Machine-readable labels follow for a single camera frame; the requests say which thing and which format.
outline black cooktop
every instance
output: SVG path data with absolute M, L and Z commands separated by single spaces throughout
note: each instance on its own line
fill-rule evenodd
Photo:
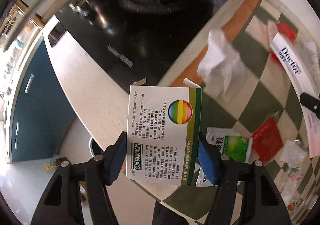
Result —
M 193 0 L 180 11 L 156 15 L 128 11 L 118 0 L 89 1 L 92 6 L 99 4 L 99 13 L 94 18 L 81 18 L 69 4 L 56 17 L 128 93 L 135 81 L 147 78 L 150 86 L 160 81 L 212 17 L 215 3 L 215 0 Z

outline table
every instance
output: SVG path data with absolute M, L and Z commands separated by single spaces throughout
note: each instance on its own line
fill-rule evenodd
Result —
M 198 65 L 207 51 L 203 37 L 207 36 L 210 24 L 206 25 L 193 43 L 184 53 L 194 51 L 195 59 L 183 66 L 182 54 L 169 70 L 160 85 L 181 86 L 187 77 L 203 88 L 201 132 L 206 134 L 207 127 L 233 128 L 244 137 L 252 133 L 267 119 L 270 114 L 278 112 L 278 128 L 283 142 L 301 140 L 305 149 L 308 148 L 308 138 L 302 110 L 294 88 L 282 67 L 273 62 L 269 56 L 268 40 L 261 31 L 268 19 L 279 20 L 299 32 L 297 27 L 280 11 L 277 11 L 267 0 L 244 0 L 236 7 L 237 13 L 232 19 L 223 24 L 223 20 L 211 20 L 211 26 L 221 25 L 227 39 L 241 54 L 246 66 L 246 81 L 229 103 L 223 101 L 221 95 L 213 98 L 210 90 L 206 89 L 202 79 L 197 76 Z M 172 72 L 180 74 L 174 77 Z M 287 164 L 279 161 L 282 150 L 266 165 L 266 168 L 279 187 L 288 168 Z M 320 186 L 319 157 L 307 158 L 303 163 L 305 176 L 298 184 L 294 197 L 302 204 L 298 209 L 289 212 L 292 220 L 297 220 L 305 211 L 306 206 L 314 198 Z M 190 186 L 157 185 L 134 181 L 139 187 L 150 194 L 164 206 L 187 218 L 193 224 L 203 224 L 211 208 L 216 187 L 195 187 L 200 166 L 196 164 L 195 173 Z M 236 225 L 242 202 L 243 183 L 238 186 L 235 208 L 231 224 Z

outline toothpaste box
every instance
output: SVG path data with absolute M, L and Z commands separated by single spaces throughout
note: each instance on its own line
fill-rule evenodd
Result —
M 198 148 L 201 88 L 130 87 L 127 178 L 191 184 Z

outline cabinet door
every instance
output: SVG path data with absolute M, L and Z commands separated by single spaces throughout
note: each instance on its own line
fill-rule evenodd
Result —
M 48 127 L 48 112 L 40 99 L 19 94 L 12 128 L 12 161 L 50 158 L 55 139 Z
M 44 84 L 47 79 L 48 65 L 50 59 L 44 42 L 41 43 L 33 56 L 26 75 L 22 81 L 20 93 L 39 98 L 44 93 Z

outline blue cabinet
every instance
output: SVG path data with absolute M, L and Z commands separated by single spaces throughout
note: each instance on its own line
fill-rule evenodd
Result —
M 12 161 L 52 157 L 75 117 L 42 42 L 17 98 L 12 126 Z

